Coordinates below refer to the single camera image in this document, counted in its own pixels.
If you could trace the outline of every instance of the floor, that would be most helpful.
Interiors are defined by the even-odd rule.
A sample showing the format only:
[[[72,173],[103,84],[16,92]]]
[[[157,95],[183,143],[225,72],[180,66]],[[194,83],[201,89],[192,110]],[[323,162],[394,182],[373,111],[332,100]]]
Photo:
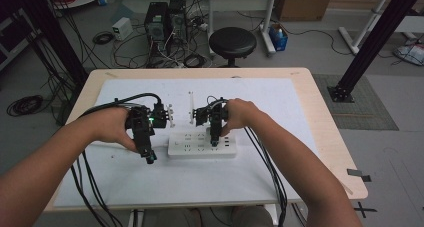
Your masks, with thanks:
[[[92,46],[92,37],[98,32],[110,31],[110,26],[122,16],[127,15],[142,22],[146,10],[140,6],[141,4],[137,5],[129,0],[109,0],[107,6],[101,7],[93,3],[74,9],[71,13],[82,37]],[[263,16],[264,13],[244,11],[242,14]],[[335,49],[349,53],[337,28],[345,26],[354,35],[366,18],[366,11],[328,10],[322,21],[287,22],[284,26],[295,33],[306,30],[324,31],[334,38]],[[75,33],[63,18],[59,21],[75,51],[80,53]],[[246,18],[236,12],[219,12],[216,13],[215,28],[239,26],[253,29],[258,23],[258,19]],[[120,53],[125,56],[146,53],[146,40],[135,40],[123,47]],[[196,40],[198,52],[208,57],[206,34],[202,32]],[[390,56],[391,51],[404,42],[405,38],[401,34],[393,34],[380,55]],[[263,43],[258,41],[255,52],[246,59],[237,60],[237,65],[246,68],[306,67],[314,74],[343,74],[354,56],[337,54],[330,46],[330,37],[320,32],[289,35],[287,49],[267,57]],[[108,44],[94,49],[99,58],[110,66],[111,48],[111,44]],[[393,64],[397,60],[395,57],[376,57],[365,76],[396,122],[399,131],[340,130],[358,169],[370,175],[372,180],[366,183],[368,198],[360,200],[360,203],[363,208],[375,209],[377,212],[364,212],[365,216],[358,212],[364,226],[423,226],[424,223],[424,70],[404,62]],[[215,57],[208,60],[207,64],[217,66],[224,62],[220,57]],[[98,60],[94,60],[94,63],[87,61],[84,67],[92,70],[94,65],[105,68]],[[0,173],[4,173],[35,150],[58,128],[49,111],[18,118],[8,116],[5,111],[10,103],[24,96],[48,96],[49,90],[43,86],[47,78],[44,67],[30,48],[24,50],[0,72]],[[359,205],[357,201],[352,204],[354,207]],[[229,207],[217,207],[213,210],[223,222],[229,223]],[[219,223],[209,208],[202,208],[201,212],[204,226],[225,226]],[[114,213],[126,225],[129,211]],[[157,210],[146,213],[145,226],[152,226],[156,214]],[[44,213],[35,226],[96,226],[96,222],[88,211]],[[291,208],[286,226],[301,226]]]

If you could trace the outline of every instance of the hand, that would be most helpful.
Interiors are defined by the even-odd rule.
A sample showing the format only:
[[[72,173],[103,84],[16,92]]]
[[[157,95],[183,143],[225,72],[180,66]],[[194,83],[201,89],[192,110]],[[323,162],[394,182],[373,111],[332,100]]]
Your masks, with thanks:
[[[118,143],[125,148],[137,152],[134,141],[127,135],[125,120],[128,110],[122,107],[112,107],[96,111],[78,121],[84,121],[89,131],[92,131],[93,141]]]
[[[242,99],[230,99],[224,108],[228,110],[228,121],[222,128],[221,136],[226,136],[232,129],[251,127],[254,115],[261,113],[253,102]]]

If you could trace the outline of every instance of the black stool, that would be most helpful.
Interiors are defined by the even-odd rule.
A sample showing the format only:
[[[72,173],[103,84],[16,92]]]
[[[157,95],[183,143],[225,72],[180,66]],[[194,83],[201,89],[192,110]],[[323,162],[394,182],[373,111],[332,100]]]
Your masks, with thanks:
[[[245,29],[227,27],[211,35],[209,46],[213,52],[228,60],[228,65],[221,67],[237,67],[235,59],[251,54],[256,47],[256,38]]]

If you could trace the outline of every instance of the power outlet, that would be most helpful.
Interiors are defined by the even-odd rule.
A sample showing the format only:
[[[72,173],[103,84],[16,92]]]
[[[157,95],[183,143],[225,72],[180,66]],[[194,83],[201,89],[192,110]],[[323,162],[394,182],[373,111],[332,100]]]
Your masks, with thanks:
[[[237,153],[234,135],[219,139],[213,147],[208,132],[174,132],[169,136],[168,155],[179,159],[234,158]]]

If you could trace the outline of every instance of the floor mat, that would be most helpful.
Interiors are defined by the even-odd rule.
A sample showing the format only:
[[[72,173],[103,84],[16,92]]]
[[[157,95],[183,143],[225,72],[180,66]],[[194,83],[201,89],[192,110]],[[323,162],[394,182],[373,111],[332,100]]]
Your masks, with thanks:
[[[352,91],[354,103],[336,103],[331,100],[327,87],[336,86],[341,75],[313,77],[339,129],[399,130],[365,76]]]

